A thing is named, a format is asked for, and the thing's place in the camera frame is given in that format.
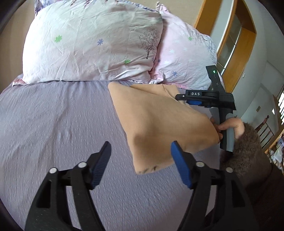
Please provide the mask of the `right forearm brown sleeve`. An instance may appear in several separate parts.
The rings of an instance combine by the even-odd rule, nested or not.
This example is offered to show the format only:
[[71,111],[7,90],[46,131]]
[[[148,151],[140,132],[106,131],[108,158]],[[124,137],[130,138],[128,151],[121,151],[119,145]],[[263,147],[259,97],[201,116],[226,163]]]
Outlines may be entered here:
[[260,230],[283,230],[283,173],[263,152],[253,127],[248,123],[243,126],[233,155],[220,161],[220,169],[231,167],[237,174]]

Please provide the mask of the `person's right hand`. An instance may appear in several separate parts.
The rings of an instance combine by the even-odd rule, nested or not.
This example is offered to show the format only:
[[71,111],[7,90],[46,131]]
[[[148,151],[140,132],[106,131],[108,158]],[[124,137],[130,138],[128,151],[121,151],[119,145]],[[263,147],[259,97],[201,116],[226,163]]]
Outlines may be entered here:
[[245,125],[240,118],[234,118],[234,117],[229,118],[225,122],[221,123],[220,125],[215,123],[215,120],[213,117],[210,118],[210,121],[213,124],[215,130],[217,131],[220,141],[223,138],[223,135],[221,134],[221,132],[229,128],[233,128],[235,139],[239,139],[245,132]]

